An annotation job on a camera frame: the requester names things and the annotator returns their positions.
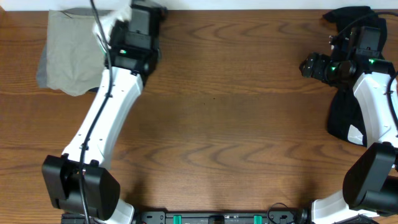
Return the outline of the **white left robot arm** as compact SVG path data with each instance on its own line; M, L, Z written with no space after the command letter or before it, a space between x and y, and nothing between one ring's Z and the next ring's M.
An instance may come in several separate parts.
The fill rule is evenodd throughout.
M115 46L105 61L90 109L61 156L42 165L54 208L74 213L75 223L132 223L134 207L120 198L110 174L116 140L134 102L159 61L160 50Z

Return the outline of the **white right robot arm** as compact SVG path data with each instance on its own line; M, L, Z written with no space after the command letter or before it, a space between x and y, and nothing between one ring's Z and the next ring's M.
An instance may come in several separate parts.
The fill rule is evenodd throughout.
M348 128L348 141L366 146L346 173L343 187L315 200L309 223L372 223L374 217L397 214L397 81L393 64L377 55L354 54L344 60L310 54L299 66L302 76L345 90L358 108L360 130Z

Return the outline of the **white printed t-shirt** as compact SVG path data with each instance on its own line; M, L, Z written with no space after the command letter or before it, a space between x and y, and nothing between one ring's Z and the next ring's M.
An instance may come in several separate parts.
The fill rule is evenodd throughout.
M106 53L106 48L110 49L111 31L113 30L117 21L126 22L131 20L131 3L127 2L120 9L107 12L105 15L100 16L94 1L90 1L91 10L94 16L94 25L92 33L100 46L103 53Z

